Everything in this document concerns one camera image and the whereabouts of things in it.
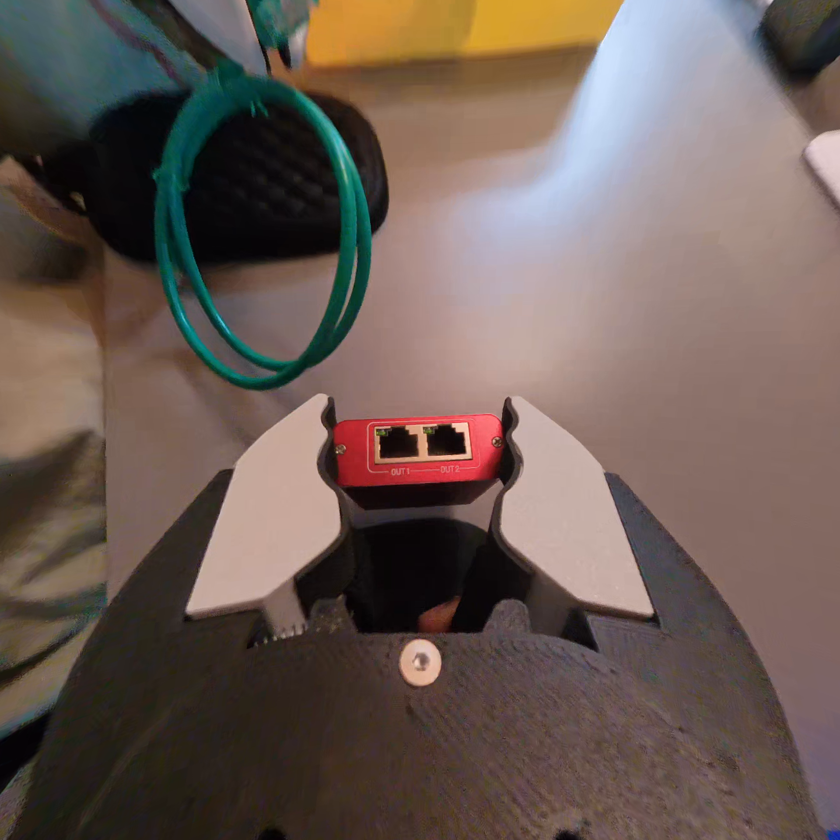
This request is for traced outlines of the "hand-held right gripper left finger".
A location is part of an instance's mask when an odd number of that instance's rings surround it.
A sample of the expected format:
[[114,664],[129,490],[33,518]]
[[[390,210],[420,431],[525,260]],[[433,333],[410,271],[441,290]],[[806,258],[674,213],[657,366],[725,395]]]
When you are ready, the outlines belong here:
[[317,394],[238,459],[185,615],[258,611],[302,631],[315,602],[353,577],[347,504],[333,478],[334,401]]

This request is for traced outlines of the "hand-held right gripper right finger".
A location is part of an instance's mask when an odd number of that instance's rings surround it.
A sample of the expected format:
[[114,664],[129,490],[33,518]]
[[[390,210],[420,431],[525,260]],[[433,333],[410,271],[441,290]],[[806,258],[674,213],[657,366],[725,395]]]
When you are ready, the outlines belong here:
[[601,463],[523,397],[504,405],[510,468],[490,531],[524,573],[538,634],[559,636],[576,610],[645,622],[655,616]]

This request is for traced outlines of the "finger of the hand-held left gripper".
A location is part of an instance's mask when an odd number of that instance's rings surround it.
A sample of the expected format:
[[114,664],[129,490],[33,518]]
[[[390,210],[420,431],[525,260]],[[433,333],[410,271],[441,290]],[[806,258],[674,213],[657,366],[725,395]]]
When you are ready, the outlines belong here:
[[246,1],[170,1],[174,10],[224,58],[248,74],[268,74],[261,46]]
[[289,68],[299,69],[306,59],[312,2],[289,1]]

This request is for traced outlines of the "red ethernet splitter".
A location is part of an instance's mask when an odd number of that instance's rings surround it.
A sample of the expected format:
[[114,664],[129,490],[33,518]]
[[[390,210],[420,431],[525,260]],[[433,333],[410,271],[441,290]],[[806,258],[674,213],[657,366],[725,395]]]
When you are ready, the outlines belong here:
[[507,450],[492,414],[347,419],[333,429],[337,484],[367,511],[469,504]]

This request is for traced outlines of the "yellow plastic bin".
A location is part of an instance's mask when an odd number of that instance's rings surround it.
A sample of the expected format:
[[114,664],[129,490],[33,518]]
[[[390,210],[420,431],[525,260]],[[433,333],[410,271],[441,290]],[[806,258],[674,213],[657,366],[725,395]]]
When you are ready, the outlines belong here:
[[621,1],[323,1],[310,17],[316,68],[518,56],[598,46]]

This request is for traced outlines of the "person's left forearm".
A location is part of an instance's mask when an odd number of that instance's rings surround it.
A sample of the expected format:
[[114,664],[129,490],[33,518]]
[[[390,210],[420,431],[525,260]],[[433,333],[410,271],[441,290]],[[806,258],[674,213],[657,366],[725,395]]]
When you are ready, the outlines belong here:
[[222,53],[164,1],[2,1],[2,156],[84,140],[102,112],[192,88]]

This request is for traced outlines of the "grey desk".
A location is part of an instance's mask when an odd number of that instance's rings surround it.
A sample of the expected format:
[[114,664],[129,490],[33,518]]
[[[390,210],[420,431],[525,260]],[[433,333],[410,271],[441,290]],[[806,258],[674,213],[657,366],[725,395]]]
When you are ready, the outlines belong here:
[[838,213],[755,2],[625,2],[597,51],[316,71],[390,185],[349,337],[278,392],[211,375],[106,258],[108,593],[316,393],[345,417],[522,396],[618,474],[759,652],[838,826]]

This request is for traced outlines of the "person's right hand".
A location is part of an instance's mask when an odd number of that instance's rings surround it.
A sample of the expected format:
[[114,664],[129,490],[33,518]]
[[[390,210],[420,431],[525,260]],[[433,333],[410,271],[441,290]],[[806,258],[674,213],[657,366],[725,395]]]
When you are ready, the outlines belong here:
[[460,604],[460,595],[442,602],[417,618],[417,631],[421,634],[444,634],[449,632]]

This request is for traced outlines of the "black quilted wrist pad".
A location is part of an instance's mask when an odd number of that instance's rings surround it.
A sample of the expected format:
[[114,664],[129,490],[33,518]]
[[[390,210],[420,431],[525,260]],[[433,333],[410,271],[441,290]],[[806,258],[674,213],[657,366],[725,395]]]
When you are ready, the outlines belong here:
[[[186,95],[156,93],[101,116],[83,146],[72,190],[121,256],[153,264],[153,171]],[[335,254],[340,198],[329,156],[289,108],[241,112],[199,151],[183,206],[199,266]]]

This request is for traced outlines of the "grey power adapter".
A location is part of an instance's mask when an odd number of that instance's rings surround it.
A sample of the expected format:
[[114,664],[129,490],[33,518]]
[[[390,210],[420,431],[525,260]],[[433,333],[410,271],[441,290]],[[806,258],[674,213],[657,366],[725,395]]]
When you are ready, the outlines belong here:
[[760,32],[785,70],[812,77],[839,57],[839,2],[769,2]]

